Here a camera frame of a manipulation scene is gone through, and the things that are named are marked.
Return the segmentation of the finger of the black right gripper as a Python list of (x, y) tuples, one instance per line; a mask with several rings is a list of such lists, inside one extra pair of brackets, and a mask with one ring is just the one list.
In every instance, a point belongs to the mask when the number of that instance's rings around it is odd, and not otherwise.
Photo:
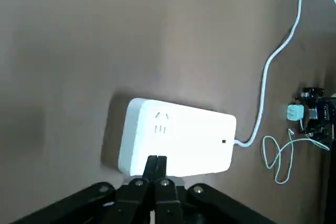
[(320, 87), (304, 87), (295, 100), (306, 106), (314, 106), (324, 93), (325, 90)]
[(304, 119), (300, 121), (300, 133), (305, 136), (312, 138), (318, 142), (324, 141), (328, 136), (330, 136), (329, 125), (331, 125), (330, 120), (324, 119), (308, 119), (307, 122)]

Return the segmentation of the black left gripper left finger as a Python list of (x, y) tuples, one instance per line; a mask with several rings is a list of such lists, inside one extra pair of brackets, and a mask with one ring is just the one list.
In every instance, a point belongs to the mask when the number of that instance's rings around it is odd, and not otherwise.
[(13, 223), (132, 223), (143, 208), (157, 157), (148, 157), (142, 176), (132, 176), (115, 189), (95, 183)]

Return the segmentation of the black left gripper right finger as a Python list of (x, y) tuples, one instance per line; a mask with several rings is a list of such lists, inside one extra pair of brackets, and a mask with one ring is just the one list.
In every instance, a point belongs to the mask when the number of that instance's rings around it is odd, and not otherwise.
[(167, 157), (156, 156), (154, 197), (156, 223), (274, 223), (219, 190), (166, 175)]

